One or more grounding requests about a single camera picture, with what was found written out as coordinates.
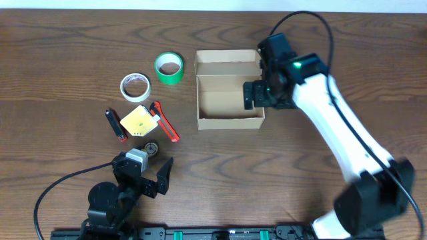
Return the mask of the red black stapler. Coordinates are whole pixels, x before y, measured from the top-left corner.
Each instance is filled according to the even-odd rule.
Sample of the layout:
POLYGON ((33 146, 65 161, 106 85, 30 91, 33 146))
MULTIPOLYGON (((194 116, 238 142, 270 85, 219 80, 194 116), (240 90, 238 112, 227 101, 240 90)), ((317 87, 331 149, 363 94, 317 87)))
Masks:
POLYGON ((111 128, 113 129, 113 132, 115 133, 116 137, 121 142, 126 141, 127 135, 125 134, 125 131, 123 130, 122 126, 120 125, 119 119, 117 118, 115 111, 113 109, 109 108, 105 111, 105 116, 106 116, 107 120, 109 121, 109 124, 111 125, 111 128))

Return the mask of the yellow sticky note pad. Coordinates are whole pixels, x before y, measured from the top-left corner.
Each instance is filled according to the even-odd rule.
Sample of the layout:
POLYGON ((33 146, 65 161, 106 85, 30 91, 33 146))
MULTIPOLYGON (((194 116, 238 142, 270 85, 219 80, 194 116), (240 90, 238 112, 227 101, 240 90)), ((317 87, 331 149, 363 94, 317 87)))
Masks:
POLYGON ((160 118, 152 115, 146 107, 139 105, 126 115, 120 124, 134 137, 143 137, 158 126, 160 118))

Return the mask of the cardboard box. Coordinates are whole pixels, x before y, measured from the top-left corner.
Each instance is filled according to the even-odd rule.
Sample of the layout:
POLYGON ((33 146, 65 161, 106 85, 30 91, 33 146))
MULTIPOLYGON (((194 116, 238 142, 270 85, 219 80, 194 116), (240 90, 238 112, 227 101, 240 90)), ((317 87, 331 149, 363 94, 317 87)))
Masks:
POLYGON ((198 50, 194 67, 199 130, 259 129, 263 108, 244 109, 245 82, 261 77, 260 56, 253 49, 198 50))

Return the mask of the red utility knife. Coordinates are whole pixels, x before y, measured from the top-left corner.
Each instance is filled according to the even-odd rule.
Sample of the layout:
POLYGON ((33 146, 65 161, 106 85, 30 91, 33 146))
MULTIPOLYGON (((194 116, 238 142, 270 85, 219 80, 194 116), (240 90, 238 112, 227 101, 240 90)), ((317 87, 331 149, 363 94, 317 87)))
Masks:
POLYGON ((154 120, 163 129, 165 134, 169 137, 171 142, 177 143, 180 140, 180 136, 177 134, 176 130, 163 114, 161 103, 159 101, 154 101, 149 107, 149 112, 153 116, 154 120))

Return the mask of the white tape roll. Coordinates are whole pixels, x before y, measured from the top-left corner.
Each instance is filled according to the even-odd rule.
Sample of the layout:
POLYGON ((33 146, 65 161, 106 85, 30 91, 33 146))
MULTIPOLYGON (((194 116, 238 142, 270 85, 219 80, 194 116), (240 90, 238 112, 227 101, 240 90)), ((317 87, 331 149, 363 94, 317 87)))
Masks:
POLYGON ((120 91, 123 97, 133 103, 139 103, 142 101, 145 101, 149 95, 151 94, 151 83, 149 82, 149 78, 141 73, 131 73, 129 75, 126 75, 120 83, 120 91), (126 91, 127 85, 132 81, 143 81, 146 84, 146 90, 141 95, 130 95, 126 91))

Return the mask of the green tape roll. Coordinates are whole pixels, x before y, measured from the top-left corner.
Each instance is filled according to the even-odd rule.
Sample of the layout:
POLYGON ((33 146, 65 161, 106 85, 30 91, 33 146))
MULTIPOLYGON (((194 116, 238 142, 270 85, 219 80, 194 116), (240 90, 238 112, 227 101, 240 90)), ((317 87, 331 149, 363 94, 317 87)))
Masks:
POLYGON ((154 61, 155 72, 162 83, 167 85, 175 85, 183 79, 184 64, 183 59, 176 53, 165 52, 158 55, 154 61), (174 74, 165 74, 160 71, 161 67, 166 63, 174 63, 179 69, 174 74))

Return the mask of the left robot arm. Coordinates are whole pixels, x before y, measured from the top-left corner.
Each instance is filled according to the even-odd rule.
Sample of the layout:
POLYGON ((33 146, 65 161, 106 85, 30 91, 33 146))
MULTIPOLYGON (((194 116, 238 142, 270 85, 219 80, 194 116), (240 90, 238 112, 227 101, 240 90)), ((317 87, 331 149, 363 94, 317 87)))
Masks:
POLYGON ((81 225, 80 239, 139 239, 137 227, 127 222, 142 195, 155 198, 169 189, 173 158, 166 161, 153 181, 141 176, 142 163, 120 153, 111 162, 117 184, 102 182, 88 195, 88 219, 81 225))

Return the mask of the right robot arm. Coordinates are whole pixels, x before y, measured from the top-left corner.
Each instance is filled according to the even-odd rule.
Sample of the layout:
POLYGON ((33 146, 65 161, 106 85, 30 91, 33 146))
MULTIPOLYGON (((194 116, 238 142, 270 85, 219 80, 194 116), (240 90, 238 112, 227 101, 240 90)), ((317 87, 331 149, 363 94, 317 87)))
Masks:
POLYGON ((367 132, 315 54, 297 55, 282 33, 258 44, 262 78, 243 84, 244 108, 300 109, 334 154, 347 187, 311 224, 318 239, 351 239, 406 212, 414 168, 367 132))

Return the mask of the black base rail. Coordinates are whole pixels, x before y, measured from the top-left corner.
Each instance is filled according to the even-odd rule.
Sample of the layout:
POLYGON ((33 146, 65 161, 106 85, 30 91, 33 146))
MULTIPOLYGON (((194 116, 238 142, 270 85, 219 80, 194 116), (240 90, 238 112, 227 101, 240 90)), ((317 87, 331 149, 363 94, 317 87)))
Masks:
POLYGON ((131 235, 108 235, 88 229, 78 231, 53 231, 50 240, 76 239, 134 239, 134 240, 310 240, 314 232, 305 225, 276 225, 255 228, 201 228, 166 229, 163 227, 141 228, 131 235))

